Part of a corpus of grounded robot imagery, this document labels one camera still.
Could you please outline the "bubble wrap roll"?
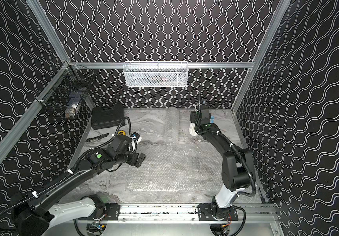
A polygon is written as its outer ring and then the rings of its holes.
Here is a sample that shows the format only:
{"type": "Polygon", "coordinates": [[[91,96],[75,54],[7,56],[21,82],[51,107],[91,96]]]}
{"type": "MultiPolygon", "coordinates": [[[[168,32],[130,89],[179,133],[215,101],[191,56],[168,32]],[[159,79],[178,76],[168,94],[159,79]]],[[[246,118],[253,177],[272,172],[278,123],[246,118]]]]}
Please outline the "bubble wrap roll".
{"type": "Polygon", "coordinates": [[[167,143],[177,144],[179,139],[179,110],[170,107],[166,113],[164,137],[167,143]]]}

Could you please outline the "white ribbed vase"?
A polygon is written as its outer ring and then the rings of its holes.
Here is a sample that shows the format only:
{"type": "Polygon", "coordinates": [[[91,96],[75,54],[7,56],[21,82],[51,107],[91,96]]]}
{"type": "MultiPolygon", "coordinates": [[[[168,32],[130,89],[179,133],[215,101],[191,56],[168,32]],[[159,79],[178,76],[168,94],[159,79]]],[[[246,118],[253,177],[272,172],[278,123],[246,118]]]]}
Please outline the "white ribbed vase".
{"type": "Polygon", "coordinates": [[[190,123],[190,126],[189,126],[189,134],[191,136],[198,136],[197,131],[195,130],[197,118],[192,119],[190,122],[191,123],[190,123]]]}

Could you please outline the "clear bubble wrap sheet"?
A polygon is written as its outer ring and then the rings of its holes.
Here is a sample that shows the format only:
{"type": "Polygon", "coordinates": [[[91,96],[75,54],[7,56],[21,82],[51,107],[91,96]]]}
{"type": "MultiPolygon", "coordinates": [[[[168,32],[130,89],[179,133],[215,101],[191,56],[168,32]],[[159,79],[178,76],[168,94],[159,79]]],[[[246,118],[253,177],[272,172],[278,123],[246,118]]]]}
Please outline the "clear bubble wrap sheet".
{"type": "Polygon", "coordinates": [[[127,174],[126,190],[188,192],[204,189],[211,171],[202,148],[196,144],[145,145],[146,159],[127,174]]]}
{"type": "Polygon", "coordinates": [[[215,194],[222,185],[222,157],[210,143],[180,144],[180,187],[215,194]]]}

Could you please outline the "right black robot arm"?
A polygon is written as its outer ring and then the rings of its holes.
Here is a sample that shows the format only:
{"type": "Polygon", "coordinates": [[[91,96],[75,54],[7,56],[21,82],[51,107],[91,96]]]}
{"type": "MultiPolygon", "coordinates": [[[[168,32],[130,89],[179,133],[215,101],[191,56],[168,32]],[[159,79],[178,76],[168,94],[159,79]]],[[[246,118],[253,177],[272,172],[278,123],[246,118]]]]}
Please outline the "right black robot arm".
{"type": "Polygon", "coordinates": [[[249,149],[242,149],[234,144],[216,124],[197,124],[194,130],[197,135],[211,143],[222,157],[223,185],[211,202],[211,214],[220,220],[237,209],[233,203],[239,196],[256,195],[253,154],[249,149]]]}

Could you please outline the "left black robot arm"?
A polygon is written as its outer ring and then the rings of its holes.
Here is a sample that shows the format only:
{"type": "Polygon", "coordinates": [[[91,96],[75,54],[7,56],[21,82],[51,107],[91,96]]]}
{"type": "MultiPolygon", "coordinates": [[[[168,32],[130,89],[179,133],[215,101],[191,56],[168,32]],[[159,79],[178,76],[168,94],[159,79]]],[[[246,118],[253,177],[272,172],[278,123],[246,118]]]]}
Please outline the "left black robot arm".
{"type": "Polygon", "coordinates": [[[1,211],[0,218],[11,212],[14,227],[0,228],[0,233],[17,233],[20,236],[44,234],[55,218],[50,208],[63,196],[104,171],[115,171],[114,165],[120,167],[126,163],[139,168],[145,159],[143,153],[115,151],[112,148],[88,150],[58,179],[31,194],[20,195],[10,207],[1,211]]]}

